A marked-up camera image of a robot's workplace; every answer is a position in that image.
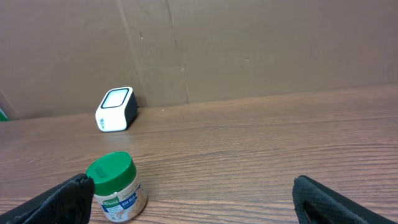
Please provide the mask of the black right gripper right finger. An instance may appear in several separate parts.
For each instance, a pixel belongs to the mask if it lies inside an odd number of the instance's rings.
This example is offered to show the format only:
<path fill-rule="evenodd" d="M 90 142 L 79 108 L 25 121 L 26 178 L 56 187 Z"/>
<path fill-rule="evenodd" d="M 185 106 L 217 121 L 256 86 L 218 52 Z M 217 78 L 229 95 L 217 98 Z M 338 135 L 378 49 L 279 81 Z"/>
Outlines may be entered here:
<path fill-rule="evenodd" d="M 292 197 L 300 224 L 396 224 L 305 175 L 294 180 Z"/>

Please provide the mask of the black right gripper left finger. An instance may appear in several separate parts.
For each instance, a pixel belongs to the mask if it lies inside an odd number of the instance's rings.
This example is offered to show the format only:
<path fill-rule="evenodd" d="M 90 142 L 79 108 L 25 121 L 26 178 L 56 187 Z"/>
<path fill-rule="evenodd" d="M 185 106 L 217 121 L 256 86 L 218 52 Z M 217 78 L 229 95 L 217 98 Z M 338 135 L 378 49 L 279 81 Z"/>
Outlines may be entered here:
<path fill-rule="evenodd" d="M 5 224 L 87 224 L 95 192 L 94 180 L 77 174 L 1 215 Z"/>

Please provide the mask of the green lid seasoning jar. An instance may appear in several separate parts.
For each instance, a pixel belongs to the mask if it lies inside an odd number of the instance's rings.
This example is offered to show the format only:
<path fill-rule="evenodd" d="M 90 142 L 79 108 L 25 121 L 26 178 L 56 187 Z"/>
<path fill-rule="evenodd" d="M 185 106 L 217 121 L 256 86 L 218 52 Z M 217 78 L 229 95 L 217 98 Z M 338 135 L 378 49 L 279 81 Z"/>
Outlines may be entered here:
<path fill-rule="evenodd" d="M 93 179 L 94 198 L 109 221 L 132 220 L 146 206 L 147 193 L 130 154 L 119 151 L 100 157 L 86 175 Z"/>

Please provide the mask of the white barcode scanner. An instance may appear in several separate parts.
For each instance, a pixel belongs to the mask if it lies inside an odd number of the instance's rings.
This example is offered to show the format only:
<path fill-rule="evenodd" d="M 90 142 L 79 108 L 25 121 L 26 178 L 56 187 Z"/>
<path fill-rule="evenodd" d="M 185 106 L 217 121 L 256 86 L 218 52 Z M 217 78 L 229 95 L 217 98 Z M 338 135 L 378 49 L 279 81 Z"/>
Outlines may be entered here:
<path fill-rule="evenodd" d="M 109 90 L 95 113 L 98 129 L 104 133 L 127 130 L 135 120 L 138 108 L 131 87 Z"/>

